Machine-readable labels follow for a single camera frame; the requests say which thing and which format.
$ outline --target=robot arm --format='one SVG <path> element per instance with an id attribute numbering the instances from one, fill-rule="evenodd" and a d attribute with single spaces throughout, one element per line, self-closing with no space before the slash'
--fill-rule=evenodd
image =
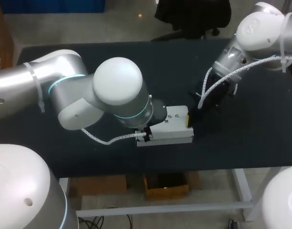
<path id="1" fill-rule="evenodd" d="M 236 92 L 244 70 L 262 64 L 271 70 L 292 67 L 292 13 L 283 15 L 275 7 L 258 2 L 242 20 L 237 32 L 205 76 L 198 93 L 200 116 L 220 105 L 222 99 Z"/>
<path id="2" fill-rule="evenodd" d="M 273 55 L 292 54 L 292 13 L 283 15 L 275 7 L 258 2 L 252 13 L 239 24 L 236 34 L 212 66 L 212 73 L 223 77 L 254 61 Z M 265 65 L 279 70 L 280 61 Z M 237 83 L 241 75 L 229 81 Z"/>
<path id="3" fill-rule="evenodd" d="M 161 101 L 151 99 L 138 66 L 121 57 L 87 74 L 81 57 L 59 50 L 30 63 L 0 71 L 0 118 L 50 98 L 60 124 L 69 130 L 88 127 L 104 112 L 125 126 L 143 129 L 167 116 Z"/>

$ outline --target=black tabletop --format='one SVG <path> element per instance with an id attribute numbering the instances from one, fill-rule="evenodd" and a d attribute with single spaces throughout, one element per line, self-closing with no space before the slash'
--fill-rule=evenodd
<path id="1" fill-rule="evenodd" d="M 187 92 L 204 77 L 228 40 L 127 42 L 25 48 L 19 64 L 58 49 L 78 52 L 89 73 L 106 59 L 126 57 L 141 69 L 149 93 L 168 106 L 193 105 Z M 132 133 L 112 115 L 87 128 L 102 140 Z M 0 120 L 0 143 L 36 151 L 57 177 L 292 165 L 292 78 L 250 69 L 237 96 L 194 126 L 192 144 L 136 147 L 134 139 L 103 146 L 63 129 L 51 103 Z"/>

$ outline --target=blue bin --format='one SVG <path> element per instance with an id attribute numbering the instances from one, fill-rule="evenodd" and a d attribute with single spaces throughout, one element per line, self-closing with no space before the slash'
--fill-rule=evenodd
<path id="1" fill-rule="evenodd" d="M 105 0 L 0 0 L 3 13 L 102 13 Z"/>

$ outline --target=floor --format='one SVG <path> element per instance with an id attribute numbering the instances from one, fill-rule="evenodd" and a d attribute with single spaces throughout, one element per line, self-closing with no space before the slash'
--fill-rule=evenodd
<path id="1" fill-rule="evenodd" d="M 240 21 L 250 12 L 257 0 L 230 0 L 232 19 L 227 28 L 221 29 L 219 38 L 230 38 Z M 281 9 L 282 0 L 267 0 Z M 16 63 L 22 48 L 34 45 L 60 43 L 148 41 L 172 32 L 171 25 L 154 18 L 155 0 L 106 0 L 103 14 L 19 14 L 5 15 L 15 42 Z M 253 190 L 257 188 L 268 169 L 246 169 L 247 179 Z M 193 191 L 188 197 L 170 201 L 175 203 L 204 203 L 235 201 L 232 177 L 227 170 L 200 171 L 202 190 Z M 84 197 L 82 209 L 129 207 L 167 204 L 146 202 L 142 190 L 128 191 L 125 195 Z M 262 218 L 243 222 L 240 210 L 204 211 L 190 213 L 163 213 L 134 215 L 134 229 L 226 229 L 229 218 L 240 221 L 241 229 L 265 229 Z M 125 216 L 105 217 L 103 229 L 127 229 Z"/>

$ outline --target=metal table frame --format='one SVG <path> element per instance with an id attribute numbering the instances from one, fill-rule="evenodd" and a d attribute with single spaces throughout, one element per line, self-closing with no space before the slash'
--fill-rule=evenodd
<path id="1" fill-rule="evenodd" d="M 227 210 L 227 209 L 243 209 L 245 221 L 254 221 L 261 210 L 262 196 L 265 187 L 270 180 L 279 173 L 281 167 L 272 167 L 265 176 L 264 180 L 252 195 L 248 182 L 246 180 L 243 168 L 233 169 L 232 173 L 235 179 L 236 187 L 240 195 L 240 202 L 230 203 L 208 203 L 208 204 L 184 204 L 184 205 L 165 205 L 165 206 L 145 206 L 145 207 L 129 207 L 129 208 L 109 208 L 109 209 L 92 209 L 78 210 L 78 217 L 94 217 L 94 216 L 115 216 L 115 215 L 133 215 L 147 213 L 163 213 L 163 212 L 185 212 L 185 211 L 205 211 L 205 210 Z M 64 192 L 68 194 L 69 179 L 61 178 L 59 180 Z"/>

